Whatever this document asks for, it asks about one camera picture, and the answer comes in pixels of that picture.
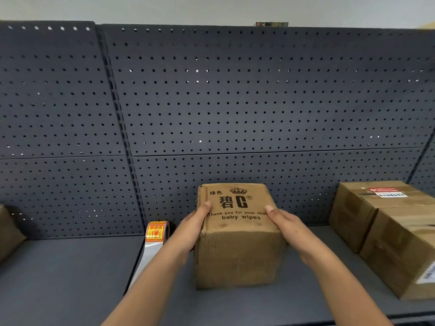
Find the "crown logo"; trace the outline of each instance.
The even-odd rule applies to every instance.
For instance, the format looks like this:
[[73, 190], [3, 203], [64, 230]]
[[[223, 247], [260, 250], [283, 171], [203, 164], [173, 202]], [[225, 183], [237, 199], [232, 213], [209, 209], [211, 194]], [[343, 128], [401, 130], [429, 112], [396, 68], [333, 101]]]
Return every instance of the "crown logo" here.
[[231, 189], [230, 191], [235, 193], [235, 194], [245, 194], [247, 192], [247, 190], [239, 189], [239, 188], [234, 188], [234, 189]]

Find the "pegboard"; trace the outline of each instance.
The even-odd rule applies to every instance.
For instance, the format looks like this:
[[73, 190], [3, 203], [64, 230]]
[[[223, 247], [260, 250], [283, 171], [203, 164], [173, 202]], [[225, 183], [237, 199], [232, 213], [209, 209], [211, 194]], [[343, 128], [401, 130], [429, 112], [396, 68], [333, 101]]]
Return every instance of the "pegboard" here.
[[423, 147], [435, 31], [104, 25], [135, 156]]
[[306, 224], [326, 224], [344, 181], [406, 180], [422, 149], [135, 157], [148, 220], [178, 223], [196, 208], [198, 186], [254, 182], [268, 187], [278, 207]]
[[435, 197], [435, 136], [432, 137], [409, 183]]
[[0, 203], [31, 238], [144, 231], [125, 156], [0, 160]]
[[0, 158], [125, 155], [93, 22], [0, 22]]

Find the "white wall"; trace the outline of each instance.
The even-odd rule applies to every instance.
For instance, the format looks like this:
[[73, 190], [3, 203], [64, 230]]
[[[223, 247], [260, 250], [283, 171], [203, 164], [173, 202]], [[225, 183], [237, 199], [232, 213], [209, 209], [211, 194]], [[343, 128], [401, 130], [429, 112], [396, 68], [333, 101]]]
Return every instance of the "white wall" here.
[[435, 0], [0, 0], [2, 20], [101, 23], [415, 28], [435, 21]]

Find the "roll of stickers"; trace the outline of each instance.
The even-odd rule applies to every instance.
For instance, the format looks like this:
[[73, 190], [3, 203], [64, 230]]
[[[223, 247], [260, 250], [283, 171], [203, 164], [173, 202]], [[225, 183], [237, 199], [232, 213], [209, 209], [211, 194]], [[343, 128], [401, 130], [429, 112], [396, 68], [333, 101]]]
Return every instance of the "roll of stickers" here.
[[145, 245], [142, 250], [142, 258], [138, 264], [136, 272], [130, 282], [130, 286], [138, 278], [142, 270], [147, 266], [151, 259], [158, 253], [160, 248], [169, 238], [169, 222], [168, 221], [152, 221], [148, 223], [145, 231]]

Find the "hand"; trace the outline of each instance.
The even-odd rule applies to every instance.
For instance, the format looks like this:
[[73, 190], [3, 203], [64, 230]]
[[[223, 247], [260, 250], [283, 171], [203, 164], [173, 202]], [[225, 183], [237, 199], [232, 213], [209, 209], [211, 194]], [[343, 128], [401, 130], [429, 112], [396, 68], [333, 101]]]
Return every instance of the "hand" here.
[[204, 218], [210, 212], [210, 208], [211, 202], [207, 201], [203, 203], [197, 211], [194, 210], [190, 213], [181, 221], [177, 230], [175, 230], [166, 244], [163, 245], [164, 248], [177, 254], [181, 263], [186, 263], [189, 252], [198, 239]]
[[299, 253], [302, 262], [309, 267], [318, 258], [334, 256], [334, 253], [296, 215], [282, 209], [266, 206], [269, 218], [280, 228], [282, 235]]

